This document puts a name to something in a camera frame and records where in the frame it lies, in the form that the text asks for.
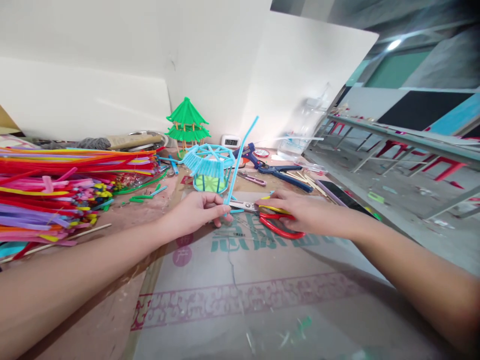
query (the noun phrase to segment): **hand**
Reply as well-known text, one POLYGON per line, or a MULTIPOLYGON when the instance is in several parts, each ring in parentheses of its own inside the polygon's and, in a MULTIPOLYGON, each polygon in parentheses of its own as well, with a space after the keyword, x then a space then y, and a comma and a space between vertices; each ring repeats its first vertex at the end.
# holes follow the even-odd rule
POLYGON ((178 238, 193 233, 212 220, 219 228, 222 226, 220 217, 227 213, 225 220, 232 222, 234 218, 229 213, 231 209, 224 205, 224 200, 217 193, 194 191, 167 212, 161 221, 167 226, 175 226, 173 232, 175 238, 178 238))
POLYGON ((321 201, 289 191, 275 191, 270 199, 258 200, 266 205, 290 212, 295 220, 281 218, 290 230, 345 239, 357 238, 372 220, 369 216, 348 207, 321 201))

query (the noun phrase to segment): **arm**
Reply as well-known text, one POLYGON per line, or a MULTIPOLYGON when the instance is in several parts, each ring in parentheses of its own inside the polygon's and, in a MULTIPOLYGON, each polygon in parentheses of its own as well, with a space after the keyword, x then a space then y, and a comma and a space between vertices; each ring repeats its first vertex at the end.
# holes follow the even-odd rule
POLYGON ((462 268, 428 251, 361 212, 276 191, 259 205, 282 208, 297 221, 295 231, 350 239, 452 345, 470 351, 480 324, 480 281, 462 268), (336 226, 339 221, 345 226, 336 226))
POLYGON ((193 192, 159 220, 0 273, 0 359, 16 359, 149 253, 211 220, 219 227, 228 211, 219 195, 193 192))

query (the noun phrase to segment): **green pagoda model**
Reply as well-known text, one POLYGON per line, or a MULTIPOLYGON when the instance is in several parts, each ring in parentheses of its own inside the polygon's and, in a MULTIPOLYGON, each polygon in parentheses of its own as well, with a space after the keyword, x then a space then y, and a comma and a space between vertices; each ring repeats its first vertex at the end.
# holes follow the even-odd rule
POLYGON ((174 125, 168 129, 166 134, 177 141, 176 149, 179 157, 181 157, 181 152, 185 152, 187 143, 202 145, 204 139, 210 137, 209 131, 202 126, 202 124, 208 125, 208 122, 200 115, 188 97, 183 99, 182 103, 166 119, 174 125), (181 142, 182 151, 179 149, 178 142, 181 142))

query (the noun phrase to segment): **glue gun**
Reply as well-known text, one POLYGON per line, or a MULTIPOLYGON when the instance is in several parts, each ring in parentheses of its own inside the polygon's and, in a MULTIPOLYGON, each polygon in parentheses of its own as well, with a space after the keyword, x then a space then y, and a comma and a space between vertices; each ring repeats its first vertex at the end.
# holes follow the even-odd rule
MULTIPOLYGON (((265 163, 263 161, 258 160, 255 157, 254 151, 255 151, 255 145, 253 142, 251 142, 246 147, 243 148, 243 151, 241 152, 241 157, 244 159, 250 160, 253 163, 253 166, 255 167, 255 169, 258 170, 258 168, 263 166, 265 163)), ((238 159, 239 152, 240 152, 240 148, 238 148, 233 152, 233 156, 235 157, 235 159, 238 159)))

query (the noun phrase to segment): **ceiling light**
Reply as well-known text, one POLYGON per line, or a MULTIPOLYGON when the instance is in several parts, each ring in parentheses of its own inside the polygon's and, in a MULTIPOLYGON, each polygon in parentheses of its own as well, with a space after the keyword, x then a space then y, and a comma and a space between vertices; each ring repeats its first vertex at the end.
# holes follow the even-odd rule
POLYGON ((388 45, 386 50, 391 51, 391 50, 395 49, 398 45, 400 45, 401 42, 402 42, 402 40, 400 40, 400 39, 393 41, 390 45, 388 45))

